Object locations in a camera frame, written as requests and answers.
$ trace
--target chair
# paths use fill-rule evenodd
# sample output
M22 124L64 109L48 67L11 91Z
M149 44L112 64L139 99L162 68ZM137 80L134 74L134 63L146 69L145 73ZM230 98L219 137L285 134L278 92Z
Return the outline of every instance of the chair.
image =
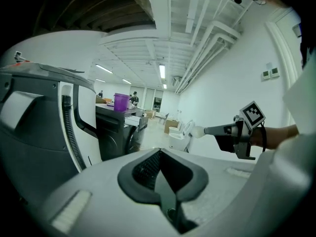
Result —
M162 120L163 120L163 124L165 124L165 123L166 123L166 120L167 120L167 118L168 118L168 116L169 116L169 114L167 114L165 117L160 117L160 119L159 119L159 122L158 122L158 123L160 123L160 121L162 121Z

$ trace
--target white toilet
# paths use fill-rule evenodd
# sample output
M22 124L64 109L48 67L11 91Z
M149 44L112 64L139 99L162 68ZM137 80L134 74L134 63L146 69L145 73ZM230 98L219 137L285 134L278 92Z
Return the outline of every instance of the white toilet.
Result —
M179 134L179 133L182 133L184 129L184 124L182 122L179 122L178 124L178 127L169 127L169 134L170 133L176 133L176 134Z
M171 133L172 130L170 130L169 147L175 150L184 151L190 142L191 137L189 136L189 133L194 126L195 123L191 120L185 125L183 131L180 133Z

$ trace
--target hose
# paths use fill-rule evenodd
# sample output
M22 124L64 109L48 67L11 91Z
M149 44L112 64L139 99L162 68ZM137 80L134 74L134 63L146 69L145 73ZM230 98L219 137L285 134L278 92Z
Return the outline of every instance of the hose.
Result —
M74 136L73 127L71 125L71 117L70 117L71 97L70 96L65 96L65 95L62 96L62 110L63 110L64 124L65 124L65 129L66 129L66 134L67 134L69 144L73 150L73 153L77 159L79 166L81 167L82 170L84 170L86 167L83 162L80 150L78 148L78 145Z

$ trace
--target black cable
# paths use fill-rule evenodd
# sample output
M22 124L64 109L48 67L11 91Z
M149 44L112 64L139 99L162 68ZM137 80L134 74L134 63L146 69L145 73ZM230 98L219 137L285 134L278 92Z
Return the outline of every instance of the black cable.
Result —
M81 153L79 151L75 135L73 132L73 127L71 125L70 111L71 111L71 98L70 96L62 96L62 108L63 108L63 116L64 116L64 124L66 129L67 138L69 140L69 144L74 152L74 155L77 159L77 162L82 170L84 170L85 164L83 162Z
M260 127L260 130L261 130L261 134L262 134L262 152L264 152L267 148L267 132L266 132L266 129L264 127L264 124L265 122L263 121L261 123L261 127Z

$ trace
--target person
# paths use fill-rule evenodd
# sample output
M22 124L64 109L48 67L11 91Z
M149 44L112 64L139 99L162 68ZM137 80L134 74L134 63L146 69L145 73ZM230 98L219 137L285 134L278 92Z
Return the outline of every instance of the person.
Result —
M133 104L133 105L137 106L138 103L139 103L139 98L137 97L137 92L134 91L133 95L134 95L134 96L133 96L130 100L132 101L132 104Z
M98 94L99 97L103 98L103 91L101 90L101 92Z
M301 53L303 57L303 66L308 62L312 52L315 50L316 34L313 30L314 19L311 11L313 11L314 0L254 0L260 5L270 3L278 7L292 7L301 18L302 43ZM266 127L267 133L267 149L276 149L281 142L292 138L299 134L296 125L283 128ZM250 138L252 146L263 147L263 138L260 128L256 128Z

